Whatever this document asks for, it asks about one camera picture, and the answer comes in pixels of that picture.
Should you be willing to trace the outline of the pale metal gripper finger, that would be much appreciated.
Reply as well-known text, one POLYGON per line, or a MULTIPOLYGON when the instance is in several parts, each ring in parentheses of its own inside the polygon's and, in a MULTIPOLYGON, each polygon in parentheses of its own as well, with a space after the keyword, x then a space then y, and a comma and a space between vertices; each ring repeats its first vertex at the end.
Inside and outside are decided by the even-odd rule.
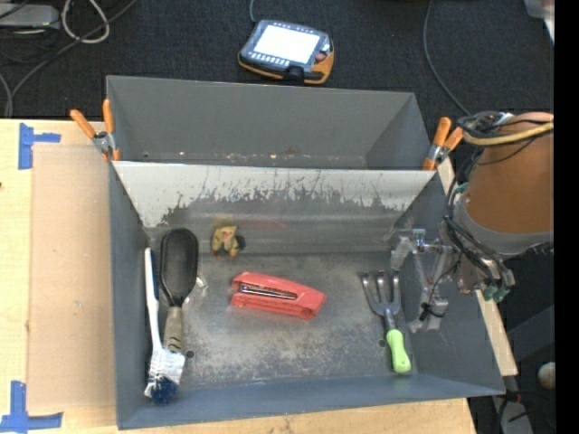
POLYGON ((438 331, 449 306, 449 299, 441 293, 441 286, 451 279, 451 273, 455 269, 453 254, 437 253, 429 270, 425 268, 425 259, 425 254, 413 256, 420 296, 417 316, 407 322, 412 333, 438 331))
POLYGON ((434 253, 444 262, 453 255, 453 247, 441 241, 427 242, 425 229, 401 230, 397 232, 397 243, 390 254, 390 269, 400 270, 410 254, 434 253))

